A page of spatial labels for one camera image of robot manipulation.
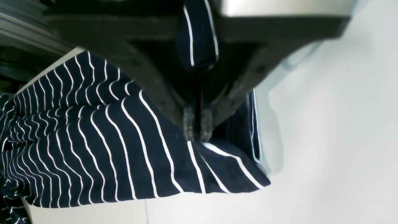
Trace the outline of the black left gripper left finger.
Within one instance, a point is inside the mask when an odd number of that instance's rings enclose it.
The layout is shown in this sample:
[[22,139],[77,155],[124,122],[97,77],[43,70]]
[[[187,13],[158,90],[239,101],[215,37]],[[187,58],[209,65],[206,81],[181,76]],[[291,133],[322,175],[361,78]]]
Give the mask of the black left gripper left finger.
[[175,34],[176,17],[138,17],[83,14],[47,14],[44,20],[63,40],[89,50],[121,68],[158,109],[179,126],[188,141],[195,140],[192,106],[175,98],[166,72],[150,57],[142,42],[160,44]]

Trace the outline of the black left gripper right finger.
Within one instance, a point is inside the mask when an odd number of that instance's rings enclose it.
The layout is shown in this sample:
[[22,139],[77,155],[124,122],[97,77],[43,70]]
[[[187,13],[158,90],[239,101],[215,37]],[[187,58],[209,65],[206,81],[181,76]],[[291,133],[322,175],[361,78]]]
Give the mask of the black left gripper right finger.
[[201,72],[201,140],[232,116],[284,59],[342,36],[351,16],[220,17],[214,20],[218,61]]

